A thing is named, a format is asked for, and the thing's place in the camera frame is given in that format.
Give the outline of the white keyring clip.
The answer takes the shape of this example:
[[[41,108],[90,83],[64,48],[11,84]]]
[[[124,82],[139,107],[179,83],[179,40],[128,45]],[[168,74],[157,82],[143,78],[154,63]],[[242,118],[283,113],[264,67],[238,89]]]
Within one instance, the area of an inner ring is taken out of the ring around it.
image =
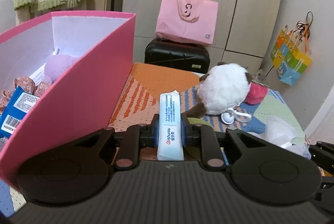
[[[240,123],[248,123],[252,119],[252,115],[244,112],[239,112],[233,108],[228,108],[226,112],[221,114],[221,120],[224,124],[230,125],[235,121]]]

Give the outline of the lilac plush toy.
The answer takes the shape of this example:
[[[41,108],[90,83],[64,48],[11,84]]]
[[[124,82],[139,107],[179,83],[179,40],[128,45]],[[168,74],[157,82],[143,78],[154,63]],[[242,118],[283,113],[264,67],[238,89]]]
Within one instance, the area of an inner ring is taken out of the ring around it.
[[[67,54],[52,55],[45,64],[43,81],[49,84],[54,83],[77,60],[77,57]]]

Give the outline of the white plastic-wrapped item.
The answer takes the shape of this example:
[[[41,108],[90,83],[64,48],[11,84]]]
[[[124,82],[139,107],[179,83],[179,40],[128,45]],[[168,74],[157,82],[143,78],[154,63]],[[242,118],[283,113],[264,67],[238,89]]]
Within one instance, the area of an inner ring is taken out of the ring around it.
[[[267,120],[264,133],[249,132],[249,134],[308,160],[311,159],[305,137],[298,136],[296,129],[278,116],[271,116]]]

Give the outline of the blue wet wipes pack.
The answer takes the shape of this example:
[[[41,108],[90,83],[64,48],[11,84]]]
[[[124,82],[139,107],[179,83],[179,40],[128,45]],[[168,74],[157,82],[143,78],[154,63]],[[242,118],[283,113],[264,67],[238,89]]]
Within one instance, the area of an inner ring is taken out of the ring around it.
[[[1,115],[1,138],[10,138],[38,99],[39,97],[26,93],[21,87],[15,89],[11,100]]]

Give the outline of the light blue tissue pack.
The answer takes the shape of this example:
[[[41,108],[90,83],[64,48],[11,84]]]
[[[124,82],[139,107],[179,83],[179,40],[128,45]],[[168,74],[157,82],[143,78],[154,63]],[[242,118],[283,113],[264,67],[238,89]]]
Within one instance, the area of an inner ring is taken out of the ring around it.
[[[176,90],[160,95],[157,159],[159,161],[184,160],[180,94]]]

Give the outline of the pink tote bag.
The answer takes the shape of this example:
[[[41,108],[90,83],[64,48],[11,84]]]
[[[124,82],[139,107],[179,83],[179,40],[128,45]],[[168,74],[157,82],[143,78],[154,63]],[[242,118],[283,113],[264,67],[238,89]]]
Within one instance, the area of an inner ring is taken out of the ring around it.
[[[211,0],[162,0],[156,37],[202,46],[213,44],[219,4]]]

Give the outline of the floral fabric scrunchie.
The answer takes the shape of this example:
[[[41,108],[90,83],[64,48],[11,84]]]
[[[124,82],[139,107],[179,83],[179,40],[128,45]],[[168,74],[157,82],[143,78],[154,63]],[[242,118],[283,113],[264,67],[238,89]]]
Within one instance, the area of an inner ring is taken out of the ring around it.
[[[36,85],[35,82],[27,76],[15,78],[14,88],[12,90],[1,91],[1,113],[3,113],[4,109],[8,105],[17,87],[21,87],[26,93],[41,97],[48,90],[50,84],[45,81],[41,81],[41,83]]]

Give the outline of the patchwork table cloth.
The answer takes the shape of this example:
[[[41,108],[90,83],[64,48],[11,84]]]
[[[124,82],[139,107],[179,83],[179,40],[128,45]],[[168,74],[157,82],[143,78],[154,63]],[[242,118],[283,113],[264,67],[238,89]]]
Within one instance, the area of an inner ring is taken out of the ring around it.
[[[149,122],[158,112],[158,98],[161,93],[177,90],[181,97],[181,110],[185,111],[196,103],[199,75],[144,63],[134,63],[109,123],[116,130],[125,130],[138,122]],[[248,123],[238,121],[231,128],[262,134],[266,122],[273,116],[280,117],[294,127],[294,143],[303,143],[305,134],[295,116],[278,91],[267,88],[264,99],[258,105],[243,103],[238,111],[252,115]]]

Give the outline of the black suitcase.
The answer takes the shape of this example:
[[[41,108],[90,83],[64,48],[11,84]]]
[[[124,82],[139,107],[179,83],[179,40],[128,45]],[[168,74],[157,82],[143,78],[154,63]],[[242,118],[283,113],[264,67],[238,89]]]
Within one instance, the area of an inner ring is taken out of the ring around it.
[[[156,38],[145,48],[144,62],[156,66],[206,74],[210,66],[210,57],[204,46]]]

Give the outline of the colourful paper gift bag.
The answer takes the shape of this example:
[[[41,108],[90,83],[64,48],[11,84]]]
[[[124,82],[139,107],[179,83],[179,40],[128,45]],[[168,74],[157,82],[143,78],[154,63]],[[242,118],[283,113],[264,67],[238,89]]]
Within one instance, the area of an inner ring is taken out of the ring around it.
[[[309,38],[313,18],[309,11],[306,21],[298,21],[294,29],[285,26],[280,30],[270,53],[278,79],[286,85],[294,85],[312,62]]]

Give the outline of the pink storage box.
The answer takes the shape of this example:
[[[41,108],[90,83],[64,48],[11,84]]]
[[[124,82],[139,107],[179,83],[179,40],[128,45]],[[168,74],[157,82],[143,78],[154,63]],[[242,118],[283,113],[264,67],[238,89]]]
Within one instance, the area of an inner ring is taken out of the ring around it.
[[[39,97],[1,149],[1,179],[13,188],[30,157],[99,130],[109,122],[133,67],[136,16],[59,11],[1,34],[1,89],[31,77],[52,55],[78,60]]]

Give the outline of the pink strawberry plush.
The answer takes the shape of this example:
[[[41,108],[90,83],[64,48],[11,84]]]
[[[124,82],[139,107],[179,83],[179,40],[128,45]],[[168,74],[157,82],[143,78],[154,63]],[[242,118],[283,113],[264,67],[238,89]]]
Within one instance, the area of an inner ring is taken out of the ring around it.
[[[245,103],[249,105],[257,105],[264,100],[268,93],[268,86],[253,81],[250,90],[245,98]]]

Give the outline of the white plush cat toy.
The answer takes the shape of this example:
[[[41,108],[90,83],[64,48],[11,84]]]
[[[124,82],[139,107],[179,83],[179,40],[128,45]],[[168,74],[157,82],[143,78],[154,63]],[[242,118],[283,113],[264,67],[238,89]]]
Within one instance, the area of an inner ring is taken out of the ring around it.
[[[188,118],[220,115],[235,108],[246,99],[253,75],[235,63],[219,62],[199,78],[196,92],[197,104],[185,111]]]

